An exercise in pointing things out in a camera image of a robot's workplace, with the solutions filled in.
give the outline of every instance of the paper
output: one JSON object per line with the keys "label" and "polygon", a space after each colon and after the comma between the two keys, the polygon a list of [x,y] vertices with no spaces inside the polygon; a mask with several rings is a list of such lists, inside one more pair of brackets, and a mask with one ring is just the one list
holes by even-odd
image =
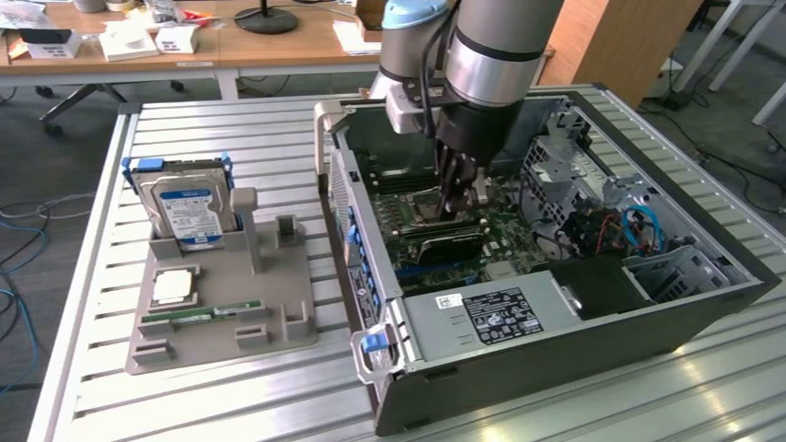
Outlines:
{"label": "paper", "polygon": [[0,0],[0,28],[57,29],[44,14],[45,7],[36,3]]}
{"label": "paper", "polygon": [[358,25],[348,21],[334,21],[332,31],[347,55],[375,55],[382,51],[382,43],[363,41]]}

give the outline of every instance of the lamp base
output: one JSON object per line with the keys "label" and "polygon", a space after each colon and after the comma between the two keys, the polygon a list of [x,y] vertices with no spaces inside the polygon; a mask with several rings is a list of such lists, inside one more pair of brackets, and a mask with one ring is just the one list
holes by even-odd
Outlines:
{"label": "lamp base", "polygon": [[272,7],[268,16],[261,15],[257,7],[243,9],[235,15],[235,23],[256,34],[283,34],[297,27],[297,17],[288,11]]}

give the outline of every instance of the wooden desk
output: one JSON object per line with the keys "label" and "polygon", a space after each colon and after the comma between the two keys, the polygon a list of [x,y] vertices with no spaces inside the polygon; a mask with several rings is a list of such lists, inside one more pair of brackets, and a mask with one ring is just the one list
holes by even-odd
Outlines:
{"label": "wooden desk", "polygon": [[[291,2],[272,0],[272,5]],[[177,2],[184,9],[207,12],[217,17],[232,17],[255,1]],[[300,18],[299,28],[283,35],[263,36],[239,29],[231,19],[223,27],[197,31],[199,48],[195,54],[163,54],[107,63],[97,41],[85,41],[77,57],[71,60],[33,60],[28,54],[8,60],[8,42],[16,32],[3,37],[0,56],[0,87],[81,85],[87,83],[121,83],[156,80],[215,78],[223,99],[239,99],[235,80],[240,76],[328,74],[374,72],[378,56],[352,57],[342,51],[332,33],[332,21],[347,20],[330,11],[293,7]],[[115,12],[81,14],[72,4],[48,4],[47,14],[63,29],[83,34],[103,32],[103,22],[120,20]]]}

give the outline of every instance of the hard drive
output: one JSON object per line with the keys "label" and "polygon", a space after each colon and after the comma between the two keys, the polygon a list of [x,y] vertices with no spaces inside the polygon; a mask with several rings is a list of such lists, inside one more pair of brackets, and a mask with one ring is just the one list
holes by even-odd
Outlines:
{"label": "hard drive", "polygon": [[229,206],[232,162],[223,158],[164,161],[144,158],[124,175],[141,199],[157,239],[175,238],[181,250],[223,246],[223,233],[239,229]]}

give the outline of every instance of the aluminum workbench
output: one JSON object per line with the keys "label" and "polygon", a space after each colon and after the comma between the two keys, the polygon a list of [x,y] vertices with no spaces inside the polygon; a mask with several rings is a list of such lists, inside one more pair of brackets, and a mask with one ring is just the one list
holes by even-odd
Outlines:
{"label": "aluminum workbench", "polygon": [[[785,276],[783,236],[612,95],[570,89]],[[149,104],[117,117],[29,440],[378,440],[350,356],[312,159],[315,103],[348,97]],[[627,167],[603,144],[594,150],[612,169]],[[257,189],[257,219],[295,213],[304,221],[319,342],[280,354],[132,377],[123,366],[149,223],[117,173],[120,159],[221,151],[236,162],[237,186]],[[782,285],[670,355],[384,441],[771,440],[786,435],[783,343]]]}

